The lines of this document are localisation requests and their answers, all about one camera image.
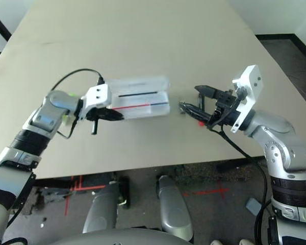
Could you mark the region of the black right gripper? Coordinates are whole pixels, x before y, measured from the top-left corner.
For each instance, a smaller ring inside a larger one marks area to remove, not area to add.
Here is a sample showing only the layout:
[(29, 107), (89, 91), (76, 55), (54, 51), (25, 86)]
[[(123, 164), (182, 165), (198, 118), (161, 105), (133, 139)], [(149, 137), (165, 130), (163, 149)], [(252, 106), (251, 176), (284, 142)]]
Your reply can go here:
[(204, 112), (199, 107), (185, 102), (179, 102), (178, 106), (182, 113), (189, 115), (197, 121), (208, 123), (209, 127), (216, 125), (233, 125), (239, 113), (236, 111), (241, 100), (232, 95), (232, 90), (221, 91), (207, 85), (194, 87), (199, 97), (208, 97), (216, 100), (216, 109), (212, 115)]

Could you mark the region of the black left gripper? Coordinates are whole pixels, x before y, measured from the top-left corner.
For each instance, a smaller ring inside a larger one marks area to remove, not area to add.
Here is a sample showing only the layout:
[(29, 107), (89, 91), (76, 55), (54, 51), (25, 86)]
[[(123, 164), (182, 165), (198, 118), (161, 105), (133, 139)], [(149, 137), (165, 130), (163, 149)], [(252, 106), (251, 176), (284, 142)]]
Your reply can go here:
[(123, 120), (124, 117), (120, 112), (109, 108), (92, 108), (86, 114), (86, 120), (93, 122), (92, 135), (97, 134), (98, 121), (107, 120), (107, 121), (119, 121)]

